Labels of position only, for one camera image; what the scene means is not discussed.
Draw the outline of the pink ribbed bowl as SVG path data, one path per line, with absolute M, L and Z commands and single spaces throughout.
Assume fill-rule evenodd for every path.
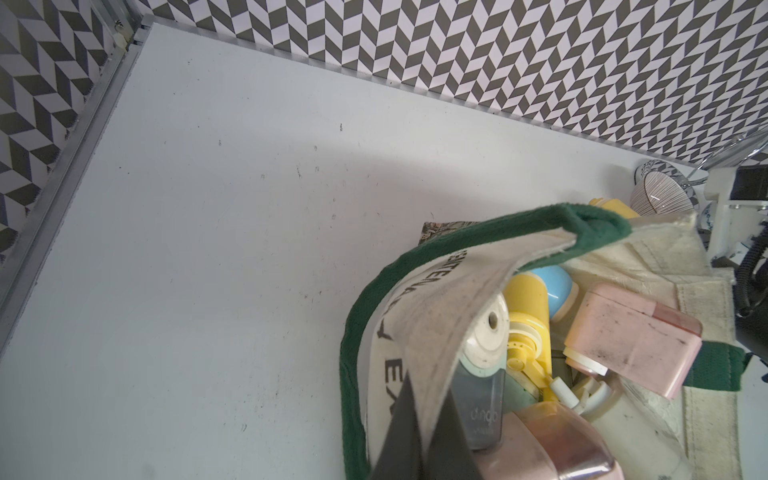
M 669 163 L 646 161 L 635 170 L 634 183 L 629 206 L 640 216 L 699 210 L 692 183 Z

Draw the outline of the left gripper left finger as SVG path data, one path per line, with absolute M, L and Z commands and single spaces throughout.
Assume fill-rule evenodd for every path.
M 396 400 L 384 445 L 369 475 L 372 480 L 417 480 L 422 473 L 421 438 L 410 378 Z

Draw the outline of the blue round pencil sharpener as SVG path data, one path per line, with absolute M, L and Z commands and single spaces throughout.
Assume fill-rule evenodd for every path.
M 578 299 L 579 286 L 565 269 L 557 265 L 533 269 L 530 273 L 546 287 L 550 321 L 563 320 Z

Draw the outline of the white cartoon pencil sharpener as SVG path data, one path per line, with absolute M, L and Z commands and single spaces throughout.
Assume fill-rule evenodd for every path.
M 598 431 L 626 479 L 694 477 L 694 468 L 677 438 L 619 378 L 587 377 L 570 387 L 556 377 L 549 389 Z

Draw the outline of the pink block pencil sharpener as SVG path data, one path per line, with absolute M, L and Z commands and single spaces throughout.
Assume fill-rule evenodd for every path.
M 610 283 L 591 286 L 565 339 L 571 367 L 613 372 L 666 399 L 677 396 L 702 346 L 702 323 Z

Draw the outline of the cream canvas tote bag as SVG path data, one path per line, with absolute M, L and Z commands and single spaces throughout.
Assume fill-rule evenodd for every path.
M 345 475 L 369 479 L 408 376 L 422 473 L 443 403 L 475 317 L 510 279 L 557 265 L 579 286 L 568 315 L 550 321 L 553 379 L 572 387 L 615 376 L 682 445 L 692 479 L 742 475 L 737 394 L 746 353 L 735 343 L 731 272 L 710 265 L 692 214 L 625 219 L 558 204 L 485 222 L 426 224 L 420 244 L 387 266 L 352 307 L 340 345 Z M 565 339 L 587 290 L 610 283 L 703 325 L 702 346 L 673 399 L 613 372 L 566 363 Z

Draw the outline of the yellow block pencil sharpener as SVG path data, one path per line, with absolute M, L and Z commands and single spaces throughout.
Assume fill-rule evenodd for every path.
M 628 205 L 626 205 L 624 202 L 622 202 L 619 199 L 594 198 L 589 201 L 589 204 L 591 206 L 595 206 L 603 210 L 616 213 L 625 219 L 634 219 L 639 217 L 639 214 L 637 212 L 635 212 L 632 208 L 630 208 Z

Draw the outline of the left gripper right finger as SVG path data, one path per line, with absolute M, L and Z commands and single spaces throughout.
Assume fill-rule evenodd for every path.
M 469 449 L 453 395 L 448 393 L 427 450 L 424 479 L 481 479 Z

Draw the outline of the pink rounded pencil sharpener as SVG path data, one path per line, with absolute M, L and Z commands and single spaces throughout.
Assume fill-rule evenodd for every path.
M 503 417 L 501 440 L 474 454 L 485 479 L 622 479 L 600 433 L 557 402 L 540 402 Z

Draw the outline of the mint green pencil sharpener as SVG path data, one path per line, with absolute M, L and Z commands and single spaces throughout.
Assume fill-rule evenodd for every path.
M 473 320 L 452 383 L 451 394 L 468 447 L 494 448 L 505 414 L 539 401 L 506 370 L 509 312 L 501 294 Z

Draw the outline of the yellow round pencil sharpener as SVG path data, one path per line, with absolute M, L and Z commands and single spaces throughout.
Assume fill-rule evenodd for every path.
M 515 379 L 525 377 L 544 401 L 556 401 L 553 381 L 549 301 L 546 285 L 524 272 L 513 276 L 503 291 L 508 309 L 506 368 Z

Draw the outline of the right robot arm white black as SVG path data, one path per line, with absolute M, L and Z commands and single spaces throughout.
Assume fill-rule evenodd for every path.
M 712 170 L 705 183 L 709 204 L 700 226 L 709 232 L 707 255 L 734 269 L 737 340 L 767 359 L 767 166 Z

